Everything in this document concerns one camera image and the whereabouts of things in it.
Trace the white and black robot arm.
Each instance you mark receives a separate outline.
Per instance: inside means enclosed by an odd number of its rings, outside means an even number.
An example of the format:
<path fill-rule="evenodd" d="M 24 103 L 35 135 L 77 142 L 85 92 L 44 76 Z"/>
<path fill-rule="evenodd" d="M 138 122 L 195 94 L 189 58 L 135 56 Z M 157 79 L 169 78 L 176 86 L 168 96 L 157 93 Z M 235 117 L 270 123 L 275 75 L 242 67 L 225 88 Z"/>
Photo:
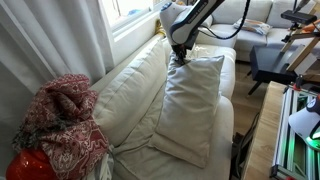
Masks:
<path fill-rule="evenodd" d="M 179 65 L 185 64 L 186 50 L 192 49 L 199 26 L 223 1 L 198 0 L 192 6 L 168 2 L 161 8 L 160 21 Z"/>

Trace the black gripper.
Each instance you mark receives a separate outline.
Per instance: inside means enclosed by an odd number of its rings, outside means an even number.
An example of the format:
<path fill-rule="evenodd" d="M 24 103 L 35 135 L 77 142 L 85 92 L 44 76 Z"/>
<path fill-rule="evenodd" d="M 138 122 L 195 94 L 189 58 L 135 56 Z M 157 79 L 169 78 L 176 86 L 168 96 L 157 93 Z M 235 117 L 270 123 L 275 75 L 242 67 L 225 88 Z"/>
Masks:
<path fill-rule="evenodd" d="M 172 50 L 175 52 L 175 62 L 178 64 L 181 64 L 180 58 L 183 58 L 183 65 L 186 65 L 190 62 L 188 58 L 185 58 L 187 55 L 187 51 L 191 50 L 192 46 L 184 45 L 184 44 L 178 44 L 178 45 L 172 45 Z"/>

